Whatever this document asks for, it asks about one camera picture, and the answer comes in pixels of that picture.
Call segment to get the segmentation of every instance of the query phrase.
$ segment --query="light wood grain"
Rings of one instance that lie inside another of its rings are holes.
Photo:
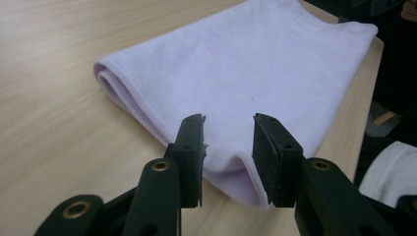
[[[33,234],[77,194],[107,202],[137,185],[164,148],[104,95],[93,62],[240,2],[1,1],[0,235]],[[350,176],[382,47],[376,39],[317,154]],[[242,206],[206,182],[204,207],[183,212],[183,235],[298,235],[292,209]]]

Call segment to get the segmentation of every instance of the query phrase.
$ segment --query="black object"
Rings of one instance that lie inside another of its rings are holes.
[[[145,166],[137,188],[105,205],[97,196],[75,196],[53,210],[35,235],[181,235],[181,208],[202,199],[203,123],[200,114],[184,119],[175,144]],[[295,206],[301,235],[417,232],[417,196],[401,198],[396,208],[367,199],[335,164],[305,159],[273,117],[255,116],[253,156],[269,202]]]
[[[53,210],[35,235],[181,235],[181,208],[202,200],[203,123],[201,114],[184,119],[175,144],[144,167],[137,188],[105,205],[97,196],[75,196]]]
[[[253,158],[268,200],[292,207],[276,194],[285,190],[285,202],[296,203],[301,235],[415,235],[417,196],[400,199],[396,209],[368,199],[331,161],[305,159],[276,119],[257,114],[255,120]]]

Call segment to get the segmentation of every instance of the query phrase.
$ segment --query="white cloth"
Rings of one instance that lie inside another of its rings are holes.
[[[267,207],[251,157],[253,116],[277,118],[313,155],[376,32],[326,24],[297,0],[249,0],[101,58],[94,73],[164,145],[183,118],[206,115],[205,178]]]
[[[359,191],[395,207],[403,195],[417,195],[417,147],[395,142],[372,162]]]

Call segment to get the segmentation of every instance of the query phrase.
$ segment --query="folded towel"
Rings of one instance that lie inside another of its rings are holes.
[[[399,197],[417,195],[417,147],[395,142],[372,162],[359,191],[390,207]]]
[[[251,157],[253,116],[279,119],[312,156],[376,32],[326,24],[297,0],[249,0],[101,58],[94,73],[165,146],[183,118],[206,115],[204,177],[241,203],[267,207]]]

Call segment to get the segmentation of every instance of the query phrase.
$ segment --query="lavender towel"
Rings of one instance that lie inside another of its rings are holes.
[[[94,73],[165,146],[183,118],[206,115],[205,178],[241,203],[267,207],[251,157],[253,116],[279,119],[312,156],[376,32],[326,24],[297,0],[249,0],[105,56]]]

